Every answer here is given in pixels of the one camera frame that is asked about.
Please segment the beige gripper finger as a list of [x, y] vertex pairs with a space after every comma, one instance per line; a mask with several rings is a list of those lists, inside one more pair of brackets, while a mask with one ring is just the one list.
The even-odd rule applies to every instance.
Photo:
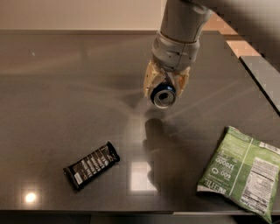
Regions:
[[150, 60], [144, 75], [143, 95], [146, 98], [150, 97], [153, 89], [164, 81], [165, 73], [158, 67], [155, 61]]
[[187, 67], [186, 69], [184, 69], [180, 72], [175, 72], [173, 74], [174, 87], [176, 89], [177, 97], [180, 97], [186, 88], [186, 85], [189, 81], [190, 70], [191, 70], [191, 68]]

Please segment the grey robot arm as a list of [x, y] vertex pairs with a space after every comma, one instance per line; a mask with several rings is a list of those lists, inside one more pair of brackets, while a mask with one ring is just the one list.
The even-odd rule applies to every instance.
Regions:
[[280, 0], [167, 0], [151, 48], [143, 93], [151, 96], [171, 74], [175, 95], [182, 95], [196, 60], [203, 26], [216, 13], [275, 68], [280, 68]]

